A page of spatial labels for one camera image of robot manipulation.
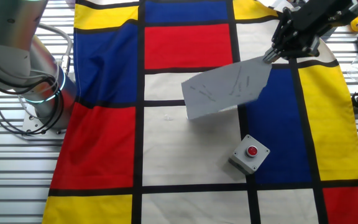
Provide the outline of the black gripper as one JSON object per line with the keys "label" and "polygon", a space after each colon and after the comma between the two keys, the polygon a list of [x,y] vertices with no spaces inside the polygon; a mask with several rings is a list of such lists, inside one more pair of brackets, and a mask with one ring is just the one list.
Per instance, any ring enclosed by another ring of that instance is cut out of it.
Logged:
{"label": "black gripper", "polygon": [[263,61],[319,56],[319,37],[334,27],[346,26],[358,16],[358,0],[309,0],[283,8]]}

